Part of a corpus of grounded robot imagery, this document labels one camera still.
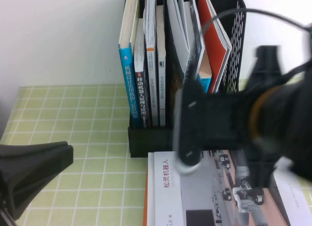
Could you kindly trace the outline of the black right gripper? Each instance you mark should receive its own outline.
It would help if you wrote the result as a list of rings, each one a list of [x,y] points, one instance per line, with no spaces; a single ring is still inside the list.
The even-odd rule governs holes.
[[[182,88],[181,108],[192,106],[192,142],[179,142],[178,161],[193,167],[200,163],[202,150],[248,146],[252,102],[246,93],[206,94],[200,82],[187,80]]]

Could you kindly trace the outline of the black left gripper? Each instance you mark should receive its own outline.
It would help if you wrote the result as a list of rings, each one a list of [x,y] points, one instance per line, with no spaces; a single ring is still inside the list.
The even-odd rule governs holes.
[[[34,197],[73,163],[67,142],[20,147],[0,145],[0,207],[19,219]],[[13,184],[14,175],[18,182]]]

